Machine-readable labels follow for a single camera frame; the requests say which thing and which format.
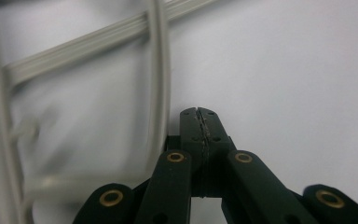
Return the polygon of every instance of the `brass insert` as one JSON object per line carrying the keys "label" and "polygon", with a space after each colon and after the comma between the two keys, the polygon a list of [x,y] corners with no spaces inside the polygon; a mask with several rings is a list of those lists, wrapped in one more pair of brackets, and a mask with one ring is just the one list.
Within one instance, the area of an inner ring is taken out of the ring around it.
{"label": "brass insert", "polygon": [[[116,196],[114,199],[109,199],[109,196]],[[111,207],[119,204],[123,200],[124,195],[118,189],[111,189],[101,195],[100,204],[105,207]]]}
{"label": "brass insert", "polygon": [[[332,202],[331,200],[327,200],[324,196],[332,197],[334,201]],[[319,200],[319,202],[334,208],[342,208],[345,205],[344,201],[340,197],[324,189],[316,191],[316,198]]]}
{"label": "brass insert", "polygon": [[182,153],[173,152],[167,156],[168,161],[179,162],[185,159],[185,156]]}
{"label": "brass insert", "polygon": [[253,158],[250,155],[242,152],[242,153],[237,153],[237,155],[235,155],[235,160],[247,163],[247,162],[251,162]]}

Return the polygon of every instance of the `white backdrop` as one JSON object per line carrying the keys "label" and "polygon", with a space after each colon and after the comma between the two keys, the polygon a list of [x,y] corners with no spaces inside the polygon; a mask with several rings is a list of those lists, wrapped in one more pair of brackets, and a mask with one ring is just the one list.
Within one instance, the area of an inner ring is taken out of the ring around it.
{"label": "white backdrop", "polygon": [[[129,0],[2,6],[2,61],[144,10]],[[222,0],[170,27],[171,134],[180,111],[212,109],[237,148],[257,154],[287,188],[320,183],[358,202],[358,0]],[[140,38],[20,89],[16,122],[41,122],[37,142],[21,146],[27,176],[146,178],[149,55]],[[70,223],[78,207],[36,208],[36,223]],[[224,223],[219,210],[219,200],[193,200],[192,223]]]}

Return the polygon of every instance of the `white surface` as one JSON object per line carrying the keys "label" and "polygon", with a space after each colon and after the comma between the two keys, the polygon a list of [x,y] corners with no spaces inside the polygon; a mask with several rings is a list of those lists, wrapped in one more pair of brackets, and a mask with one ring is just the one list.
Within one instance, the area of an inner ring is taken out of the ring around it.
{"label": "white surface", "polygon": [[[2,59],[142,10],[142,1],[128,0],[1,7]],[[358,1],[224,0],[172,24],[171,46],[172,134],[181,110],[212,109],[236,146],[256,153],[289,189],[321,183],[358,202]],[[143,38],[25,86],[14,117],[42,126],[37,143],[21,149],[26,174],[141,175],[149,65]],[[57,223],[51,211],[67,223],[75,211],[51,207],[36,212],[36,223]],[[223,223],[219,207],[193,203],[192,223]]]}

